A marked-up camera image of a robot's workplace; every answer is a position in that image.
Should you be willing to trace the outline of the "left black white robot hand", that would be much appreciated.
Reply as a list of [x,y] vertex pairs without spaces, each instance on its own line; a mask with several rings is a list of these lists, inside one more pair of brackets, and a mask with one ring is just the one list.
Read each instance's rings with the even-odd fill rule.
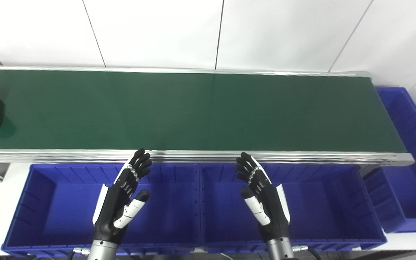
[[150,173],[151,165],[150,154],[139,149],[124,163],[114,183],[102,186],[92,220],[94,241],[121,244],[128,224],[150,197],[146,189],[135,192],[139,181]]

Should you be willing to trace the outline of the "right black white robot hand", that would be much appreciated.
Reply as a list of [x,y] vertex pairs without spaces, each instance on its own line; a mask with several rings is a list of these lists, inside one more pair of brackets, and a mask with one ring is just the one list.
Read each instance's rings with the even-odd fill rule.
[[240,193],[259,224],[262,239],[289,239],[290,214],[282,185],[274,186],[265,169],[246,152],[236,158],[235,168],[237,178],[247,184]]

